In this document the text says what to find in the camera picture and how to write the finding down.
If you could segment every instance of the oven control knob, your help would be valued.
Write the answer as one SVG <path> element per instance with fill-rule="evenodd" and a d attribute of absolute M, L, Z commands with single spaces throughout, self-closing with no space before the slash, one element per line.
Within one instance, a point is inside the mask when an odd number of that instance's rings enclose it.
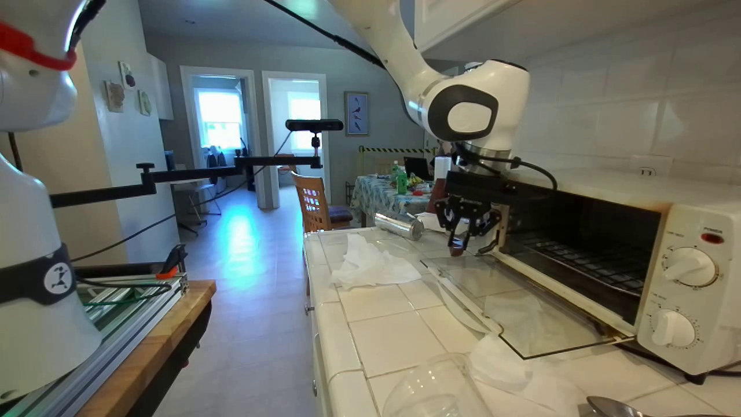
<path fill-rule="evenodd" d="M 695 342 L 695 328 L 676 311 L 657 311 L 652 318 L 651 344 L 660 347 L 688 347 Z"/>
<path fill-rule="evenodd" d="M 716 264 L 697 248 L 679 248 L 668 254 L 665 278 L 690 287 L 703 287 L 716 281 Z"/>

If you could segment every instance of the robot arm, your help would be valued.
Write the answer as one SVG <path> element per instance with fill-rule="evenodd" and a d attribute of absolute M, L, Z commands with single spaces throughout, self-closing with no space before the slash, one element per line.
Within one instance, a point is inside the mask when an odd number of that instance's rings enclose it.
<path fill-rule="evenodd" d="M 459 77 L 436 73 L 400 21 L 400 0 L 328 0 L 366 37 L 406 98 L 416 126 L 443 141 L 475 141 L 487 153 L 510 153 L 529 77 L 487 60 Z"/>

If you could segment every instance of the floor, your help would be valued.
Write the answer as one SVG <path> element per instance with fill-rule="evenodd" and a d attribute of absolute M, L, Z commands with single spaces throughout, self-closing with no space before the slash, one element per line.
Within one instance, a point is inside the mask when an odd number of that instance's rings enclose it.
<path fill-rule="evenodd" d="M 158 417 L 313 417 L 311 325 L 302 294 L 302 230 L 293 188 L 263 214 L 254 196 L 219 200 L 188 242 L 188 277 L 218 283 L 201 347 L 159 403 Z"/>

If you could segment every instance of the chair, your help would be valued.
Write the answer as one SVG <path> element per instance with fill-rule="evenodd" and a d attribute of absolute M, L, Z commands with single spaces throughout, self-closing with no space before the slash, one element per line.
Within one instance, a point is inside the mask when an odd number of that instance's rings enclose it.
<path fill-rule="evenodd" d="M 297 171 L 292 171 L 292 178 L 300 205 L 302 233 L 349 227 L 349 208 L 326 205 L 322 178 L 298 176 Z"/>

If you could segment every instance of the white cabinet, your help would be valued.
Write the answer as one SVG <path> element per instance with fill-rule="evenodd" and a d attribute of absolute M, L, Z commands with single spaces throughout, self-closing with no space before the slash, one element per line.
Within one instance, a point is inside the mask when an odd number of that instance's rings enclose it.
<path fill-rule="evenodd" d="M 172 121 L 172 96 L 168 96 L 168 77 L 166 65 L 158 55 L 147 55 L 153 74 L 154 74 L 154 106 L 161 121 Z"/>
<path fill-rule="evenodd" d="M 511 0 L 415 0 L 415 42 L 426 52 Z"/>

